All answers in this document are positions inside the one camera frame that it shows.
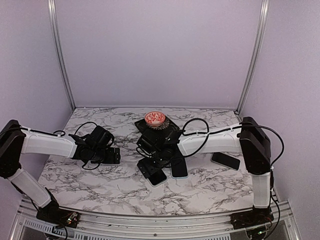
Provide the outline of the black smartphone teal edge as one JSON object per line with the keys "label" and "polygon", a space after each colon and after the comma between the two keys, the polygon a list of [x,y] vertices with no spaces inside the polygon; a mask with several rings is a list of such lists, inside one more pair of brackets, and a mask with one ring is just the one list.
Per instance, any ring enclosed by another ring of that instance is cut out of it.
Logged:
{"label": "black smartphone teal edge", "polygon": [[148,180],[151,183],[151,185],[155,187],[165,182],[167,180],[167,176],[162,170],[159,170],[156,173],[152,174],[148,178]]}

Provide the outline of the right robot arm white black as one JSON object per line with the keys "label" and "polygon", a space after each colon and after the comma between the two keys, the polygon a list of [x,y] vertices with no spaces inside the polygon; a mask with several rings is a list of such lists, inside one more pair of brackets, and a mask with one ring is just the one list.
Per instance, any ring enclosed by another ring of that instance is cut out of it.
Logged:
{"label": "right robot arm white black", "polygon": [[214,131],[207,127],[205,131],[187,133],[185,128],[169,127],[162,132],[145,127],[141,133],[136,149],[141,150],[144,157],[137,167],[154,186],[166,180],[163,172],[166,167],[170,168],[173,178],[186,178],[185,159],[196,154],[211,153],[212,159],[218,162],[224,152],[241,153],[253,185],[253,209],[247,219],[258,224],[267,216],[272,188],[271,142],[264,128],[252,117]]}

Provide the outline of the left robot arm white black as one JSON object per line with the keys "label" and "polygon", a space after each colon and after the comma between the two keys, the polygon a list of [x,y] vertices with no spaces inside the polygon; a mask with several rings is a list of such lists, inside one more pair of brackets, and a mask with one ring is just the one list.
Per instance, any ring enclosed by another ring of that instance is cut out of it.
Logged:
{"label": "left robot arm white black", "polygon": [[58,223],[64,216],[58,201],[23,167],[21,157],[57,156],[83,164],[118,165],[121,154],[113,147],[114,141],[114,135],[100,125],[83,136],[61,135],[31,129],[11,119],[0,131],[0,176],[29,197],[51,222]]}

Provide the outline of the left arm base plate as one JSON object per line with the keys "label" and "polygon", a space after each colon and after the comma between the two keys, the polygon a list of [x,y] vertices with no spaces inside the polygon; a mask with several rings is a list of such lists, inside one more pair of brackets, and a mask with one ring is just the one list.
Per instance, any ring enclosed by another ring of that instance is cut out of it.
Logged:
{"label": "left arm base plate", "polygon": [[37,211],[36,218],[61,227],[76,228],[79,223],[80,214],[76,211],[60,208],[41,208]]}

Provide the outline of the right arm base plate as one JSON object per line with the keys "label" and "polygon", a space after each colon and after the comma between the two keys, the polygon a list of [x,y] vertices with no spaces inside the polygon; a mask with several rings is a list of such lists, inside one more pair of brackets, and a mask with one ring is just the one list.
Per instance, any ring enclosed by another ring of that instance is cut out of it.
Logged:
{"label": "right arm base plate", "polygon": [[233,213],[230,215],[230,223],[235,230],[254,227],[274,220],[274,216],[270,212],[254,212],[253,210]]}

